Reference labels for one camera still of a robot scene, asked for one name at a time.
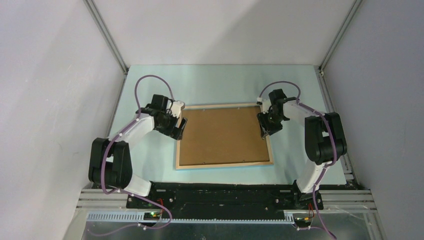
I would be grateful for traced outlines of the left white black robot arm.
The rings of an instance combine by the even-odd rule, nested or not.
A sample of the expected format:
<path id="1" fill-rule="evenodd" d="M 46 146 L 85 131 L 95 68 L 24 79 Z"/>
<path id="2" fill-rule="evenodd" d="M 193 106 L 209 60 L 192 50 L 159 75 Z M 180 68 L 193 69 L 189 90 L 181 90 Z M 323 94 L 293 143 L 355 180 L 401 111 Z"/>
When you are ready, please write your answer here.
<path id="1" fill-rule="evenodd" d="M 154 94 L 151 102 L 139 107 L 134 118 L 121 130 L 92 142 L 88 179 L 115 191 L 138 195 L 138 201 L 145 208 L 156 206 L 158 194 L 151 190 L 152 183 L 133 173 L 131 148 L 152 131 L 181 140 L 187 123 L 182 117 L 184 108 L 182 101 Z"/>

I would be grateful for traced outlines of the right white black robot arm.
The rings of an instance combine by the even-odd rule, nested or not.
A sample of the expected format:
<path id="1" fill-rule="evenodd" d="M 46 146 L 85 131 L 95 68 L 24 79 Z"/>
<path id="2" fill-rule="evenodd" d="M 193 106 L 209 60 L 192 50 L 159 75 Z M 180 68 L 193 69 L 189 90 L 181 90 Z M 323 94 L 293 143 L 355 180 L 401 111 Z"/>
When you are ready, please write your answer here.
<path id="1" fill-rule="evenodd" d="M 308 157 L 300 177 L 294 182 L 298 191 L 291 194 L 291 204 L 304 209 L 311 202 L 310 193 L 317 191 L 327 169 L 347 153 L 347 142 L 341 117 L 336 112 L 321 112 L 296 97 L 287 97 L 282 89 L 257 98 L 260 113 L 256 115 L 262 139 L 283 129 L 284 121 L 295 121 L 304 128 L 304 149 Z"/>

